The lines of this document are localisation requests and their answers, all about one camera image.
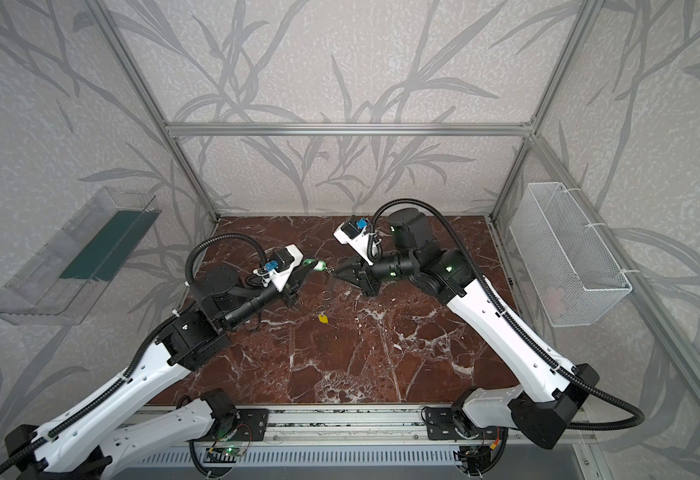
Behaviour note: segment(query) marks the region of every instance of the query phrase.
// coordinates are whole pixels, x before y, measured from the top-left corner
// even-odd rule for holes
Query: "red marble surface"
[[[429,217],[441,246],[451,238]],[[352,248],[333,237],[338,216],[230,217],[221,232],[242,232],[269,250],[296,244],[307,258],[338,266]],[[499,295],[514,306],[507,279],[482,216],[450,217],[473,258]],[[377,225],[385,251],[392,241],[384,218]],[[253,249],[242,242],[209,248],[202,272],[228,263],[250,271]],[[233,345],[201,370],[161,392],[153,405],[174,404],[183,395],[196,398],[224,389],[238,404],[317,402],[452,402],[471,387],[505,388],[517,380],[498,355],[464,321],[408,280],[384,283],[379,296],[335,281],[331,302],[323,307],[327,274],[313,273],[291,309],[274,303],[255,332],[229,334]],[[328,324],[318,321],[325,311]],[[256,319],[245,326],[253,328]]]

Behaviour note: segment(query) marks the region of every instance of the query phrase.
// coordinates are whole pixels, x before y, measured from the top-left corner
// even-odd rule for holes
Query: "cable tie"
[[[47,430],[46,432],[39,433],[39,437],[46,438],[48,442],[56,442],[59,436],[53,437],[51,436],[51,430]]]

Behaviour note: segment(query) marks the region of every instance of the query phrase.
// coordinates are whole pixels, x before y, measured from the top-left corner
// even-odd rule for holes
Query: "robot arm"
[[[145,424],[117,429],[163,389],[229,346],[227,331],[278,299],[293,306],[307,274],[322,264],[312,260],[303,264],[302,260],[295,245],[276,250],[252,276],[258,281],[247,281],[249,286],[255,283],[254,288],[245,288],[237,270],[229,265],[193,281],[190,294],[197,307],[175,311],[172,320],[156,328],[144,353],[137,354],[136,368],[120,372],[57,418],[41,426],[20,426],[8,434],[6,446],[11,456],[40,444],[16,462],[23,471],[20,478],[65,478],[60,474],[109,478],[162,448],[204,436],[215,423],[232,423],[237,411],[218,391]],[[106,392],[109,395],[100,401]],[[81,411],[87,413],[58,432],[61,424]]]
[[[599,380],[598,374],[590,366],[574,366],[547,345],[483,277],[499,301],[495,305],[460,251],[441,249],[427,218],[417,209],[394,212],[389,216],[389,224],[396,249],[374,259],[367,258],[369,222],[352,217],[340,225],[335,237],[352,246],[358,256],[337,268],[334,275],[359,286],[367,296],[378,294],[383,282],[407,278],[464,319],[502,357],[520,384],[509,389],[465,392],[452,406],[454,423],[462,436],[472,437],[480,427],[502,426],[521,430],[541,447],[555,446],[588,396],[559,370],[566,370],[589,385]],[[504,320],[505,312],[556,360],[555,370]]]

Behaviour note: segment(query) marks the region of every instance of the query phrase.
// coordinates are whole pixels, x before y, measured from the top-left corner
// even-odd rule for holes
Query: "wire mesh basket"
[[[509,230],[552,326],[592,325],[632,291],[595,225],[559,182],[528,184]]]

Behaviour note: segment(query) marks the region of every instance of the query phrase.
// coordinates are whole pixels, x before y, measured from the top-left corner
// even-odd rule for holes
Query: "wallpaper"
[[[542,132],[700,351],[700,2],[601,12]]]
[[[238,215],[373,214],[400,197],[416,197],[448,214],[488,214],[520,142],[423,136],[183,140],[217,208]]]
[[[639,406],[646,414],[641,426],[595,433],[614,479],[700,478],[700,408],[630,296],[591,326],[550,326],[509,232],[526,185],[545,181],[553,178],[531,152],[497,216],[511,266],[509,275],[528,308],[524,320],[530,320],[547,342],[574,363],[592,365],[601,376],[598,388]],[[621,410],[592,397],[585,402],[585,411],[591,422],[625,417]]]
[[[598,14],[542,134],[700,351],[700,2]],[[629,297],[592,326],[552,329],[507,231],[529,158],[497,223],[536,327],[648,419],[597,433],[615,478],[700,478],[700,408]],[[623,413],[594,399],[593,421]]]
[[[0,320],[0,462],[9,430],[124,368],[211,230],[99,34],[75,31],[83,10],[0,0],[0,287],[103,186],[154,193],[162,213],[80,325]]]
[[[579,0],[106,0],[170,121],[531,118]]]

